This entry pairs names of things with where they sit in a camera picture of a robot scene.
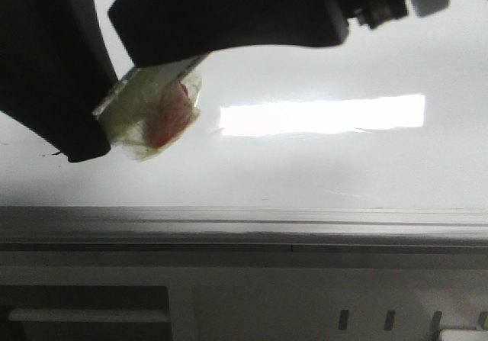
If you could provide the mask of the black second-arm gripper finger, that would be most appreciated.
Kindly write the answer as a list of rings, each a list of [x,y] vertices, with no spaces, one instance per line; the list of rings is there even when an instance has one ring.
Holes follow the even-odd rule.
[[[337,0],[115,0],[108,16],[136,66],[233,47],[334,47],[348,36]]]
[[[110,151],[93,111],[116,81],[95,0],[1,0],[1,111],[69,162]]]

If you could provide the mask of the black second-arm gripper body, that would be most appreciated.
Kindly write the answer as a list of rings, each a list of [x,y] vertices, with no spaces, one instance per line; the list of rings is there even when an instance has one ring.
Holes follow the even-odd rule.
[[[345,18],[370,30],[407,15],[406,0],[345,0]]]

